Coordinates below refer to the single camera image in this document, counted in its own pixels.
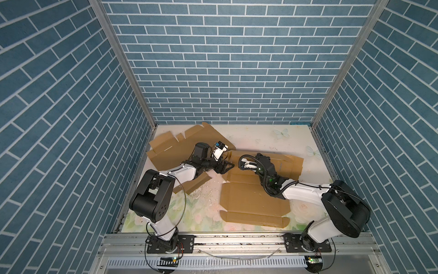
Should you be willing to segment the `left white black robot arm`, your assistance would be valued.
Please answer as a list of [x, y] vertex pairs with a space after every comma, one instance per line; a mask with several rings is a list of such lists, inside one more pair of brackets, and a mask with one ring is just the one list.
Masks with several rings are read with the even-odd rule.
[[213, 147], [199, 142], [189, 159], [179, 166], [166, 171], [146, 171], [131, 197], [129, 209], [151, 225], [154, 236], [170, 242], [178, 235], [177, 225], [173, 225], [167, 216], [175, 183], [182, 186], [209, 170], [225, 174], [234, 167], [222, 156], [227, 151], [228, 146], [222, 142], [215, 143]]

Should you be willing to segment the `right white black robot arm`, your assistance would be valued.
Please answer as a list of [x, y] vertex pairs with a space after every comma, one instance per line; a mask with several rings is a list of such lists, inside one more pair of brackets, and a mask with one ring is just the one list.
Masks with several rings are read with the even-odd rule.
[[341, 180], [331, 184], [302, 183], [280, 176], [268, 156], [258, 153], [244, 169], [254, 171], [265, 192], [282, 200], [300, 200], [323, 207], [327, 215], [312, 220], [300, 235], [303, 249], [313, 252], [319, 244], [339, 235], [357, 238], [371, 218], [370, 206]]

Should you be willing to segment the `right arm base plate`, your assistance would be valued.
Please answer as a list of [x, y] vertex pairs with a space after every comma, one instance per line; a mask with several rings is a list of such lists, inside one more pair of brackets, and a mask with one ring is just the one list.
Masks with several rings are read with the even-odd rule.
[[292, 234], [292, 233], [285, 233], [283, 234], [282, 237], [284, 239], [287, 253], [332, 252], [332, 247], [328, 240], [325, 240], [322, 243], [317, 243], [308, 236], [302, 236], [300, 234]]

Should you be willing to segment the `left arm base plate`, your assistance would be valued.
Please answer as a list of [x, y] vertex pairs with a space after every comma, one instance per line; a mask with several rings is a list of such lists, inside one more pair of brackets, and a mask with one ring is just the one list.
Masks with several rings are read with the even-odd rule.
[[195, 235], [174, 235], [169, 241], [165, 241], [157, 236], [150, 236], [148, 238], [146, 253], [177, 253], [178, 248], [182, 248], [182, 251], [180, 251], [180, 253], [193, 253], [194, 245]]

